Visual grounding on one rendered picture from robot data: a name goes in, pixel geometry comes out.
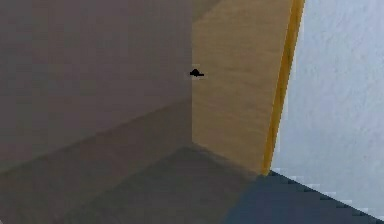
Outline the light wooden room door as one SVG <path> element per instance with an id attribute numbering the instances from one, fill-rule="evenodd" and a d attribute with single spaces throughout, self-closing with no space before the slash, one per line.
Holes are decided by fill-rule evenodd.
<path id="1" fill-rule="evenodd" d="M 306 0 L 192 0 L 192 141 L 268 174 Z"/>

